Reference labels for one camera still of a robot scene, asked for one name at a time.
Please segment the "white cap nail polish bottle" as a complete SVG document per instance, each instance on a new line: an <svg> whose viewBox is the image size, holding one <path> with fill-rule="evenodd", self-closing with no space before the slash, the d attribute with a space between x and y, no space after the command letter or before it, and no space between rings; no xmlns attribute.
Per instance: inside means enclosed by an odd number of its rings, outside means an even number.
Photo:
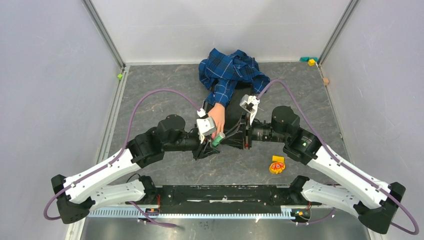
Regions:
<svg viewBox="0 0 424 240"><path fill-rule="evenodd" d="M213 138L211 145L213 147L218 146L222 140L224 140L226 137L226 135L223 132L219 132L218 134L215 135L215 137Z"/></svg>

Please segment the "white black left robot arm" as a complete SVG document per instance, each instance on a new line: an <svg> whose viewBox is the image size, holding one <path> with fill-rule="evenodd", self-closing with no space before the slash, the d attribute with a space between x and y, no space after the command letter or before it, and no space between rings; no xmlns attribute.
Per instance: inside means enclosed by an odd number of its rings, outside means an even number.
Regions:
<svg viewBox="0 0 424 240"><path fill-rule="evenodd" d="M56 194L59 219L64 224L72 224L108 205L137 201L153 203L157 190L149 177L142 176L124 184L111 183L161 161L165 152L191 151L194 159L218 153L209 137L216 131L213 118L197 119L190 131L186 131L185 126L181 116L171 114L95 166L68 177L54 176L51 185Z"/></svg>

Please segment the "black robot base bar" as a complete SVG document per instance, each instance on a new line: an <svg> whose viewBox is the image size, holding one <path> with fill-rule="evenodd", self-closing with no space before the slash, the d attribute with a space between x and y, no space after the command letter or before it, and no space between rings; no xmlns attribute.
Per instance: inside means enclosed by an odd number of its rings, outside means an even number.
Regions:
<svg viewBox="0 0 424 240"><path fill-rule="evenodd" d="M290 185L162 185L149 176L140 205L158 205L162 214L278 214L282 206L307 206L301 191L308 181L297 176Z"/></svg>

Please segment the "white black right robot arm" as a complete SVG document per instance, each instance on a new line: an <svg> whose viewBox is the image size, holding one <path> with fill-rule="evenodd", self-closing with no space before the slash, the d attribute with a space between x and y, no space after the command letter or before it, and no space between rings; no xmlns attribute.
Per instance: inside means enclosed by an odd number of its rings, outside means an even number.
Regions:
<svg viewBox="0 0 424 240"><path fill-rule="evenodd" d="M298 176L289 189L295 204L316 202L345 211L365 227L386 234L400 208L405 187L381 181L345 160L317 134L300 126L300 117L289 106L278 106L270 122L253 118L249 111L236 107L225 114L225 135L238 148L248 148L252 141L283 143L283 152L292 160L315 169L341 185L341 188Z"/></svg>

